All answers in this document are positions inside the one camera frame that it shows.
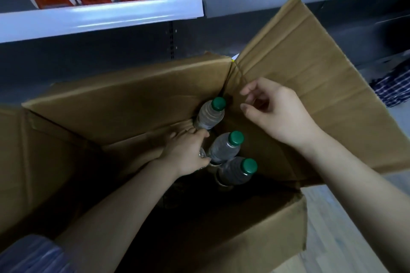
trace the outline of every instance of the white bottle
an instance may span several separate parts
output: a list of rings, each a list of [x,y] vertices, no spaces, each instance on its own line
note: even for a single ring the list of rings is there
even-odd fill
[[[242,143],[243,134],[240,131],[219,135],[207,154],[211,158],[211,165],[219,165],[232,159],[238,154]]]
[[[199,110],[198,116],[193,123],[197,130],[204,128],[210,130],[222,121],[225,114],[226,101],[222,97],[216,97],[207,101]]]
[[[234,157],[218,168],[217,180],[223,186],[236,186],[247,183],[257,171],[258,164],[254,159]]]

